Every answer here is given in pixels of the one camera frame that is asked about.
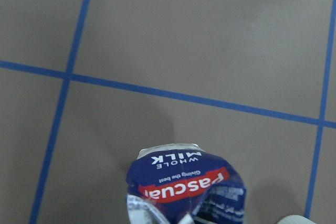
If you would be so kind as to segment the blue white milk carton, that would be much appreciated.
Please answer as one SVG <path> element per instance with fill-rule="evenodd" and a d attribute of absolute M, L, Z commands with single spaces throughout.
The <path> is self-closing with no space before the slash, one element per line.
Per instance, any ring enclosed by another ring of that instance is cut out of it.
<path fill-rule="evenodd" d="M 243 223 L 246 187 L 222 157 L 196 144 L 142 149 L 127 176 L 131 223 Z"/>

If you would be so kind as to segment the white grey mug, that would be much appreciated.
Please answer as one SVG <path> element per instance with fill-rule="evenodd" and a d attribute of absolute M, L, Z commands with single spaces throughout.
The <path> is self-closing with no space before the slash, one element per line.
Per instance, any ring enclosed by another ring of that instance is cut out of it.
<path fill-rule="evenodd" d="M 315 224 L 315 222 L 300 215 L 289 215 L 281 218 L 277 224 Z"/>

